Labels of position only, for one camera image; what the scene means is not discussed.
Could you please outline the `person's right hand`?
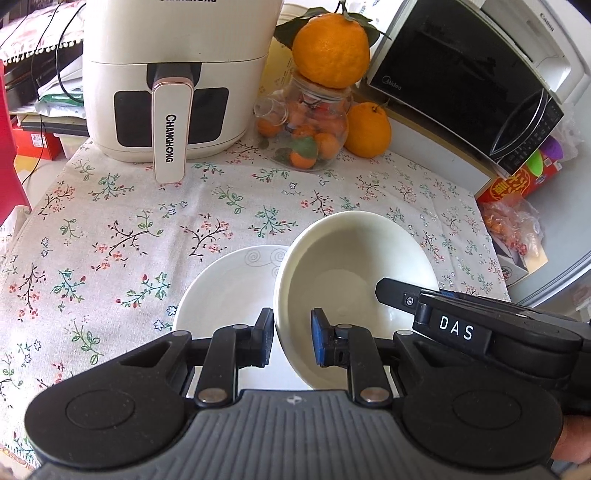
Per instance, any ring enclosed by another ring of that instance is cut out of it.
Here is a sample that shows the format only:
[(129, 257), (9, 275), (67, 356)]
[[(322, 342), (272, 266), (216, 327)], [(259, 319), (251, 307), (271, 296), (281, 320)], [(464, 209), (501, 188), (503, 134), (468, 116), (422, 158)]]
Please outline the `person's right hand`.
[(577, 467), (564, 473), (562, 479), (587, 480), (591, 476), (591, 419), (569, 416), (564, 419), (562, 433), (552, 459), (574, 463)]

